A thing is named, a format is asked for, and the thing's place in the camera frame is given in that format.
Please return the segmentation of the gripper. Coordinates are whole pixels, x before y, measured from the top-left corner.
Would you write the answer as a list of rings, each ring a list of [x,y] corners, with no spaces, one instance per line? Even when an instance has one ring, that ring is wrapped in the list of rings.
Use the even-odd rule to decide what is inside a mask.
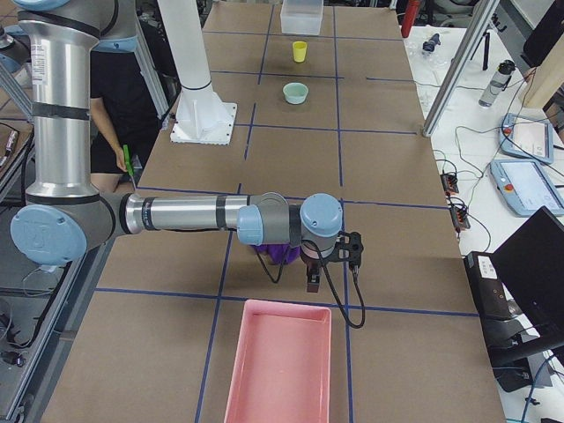
[[[305,263],[307,260],[321,260],[331,254],[331,245],[324,243],[318,244],[313,241],[303,241],[301,243],[301,259]],[[317,293],[320,286],[320,266],[318,263],[307,265],[307,292]]]

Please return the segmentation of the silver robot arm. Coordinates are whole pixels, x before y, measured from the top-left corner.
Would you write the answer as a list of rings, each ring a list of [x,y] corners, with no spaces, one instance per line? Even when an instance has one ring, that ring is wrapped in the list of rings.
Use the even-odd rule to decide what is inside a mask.
[[[142,231],[234,231],[241,243],[299,248],[315,291],[331,262],[344,261],[343,211],[331,195],[301,204],[280,194],[141,197],[102,194],[90,169],[91,52],[137,44],[131,1],[21,1],[31,42],[36,178],[11,221],[11,238],[40,265],[64,265],[106,241]]]

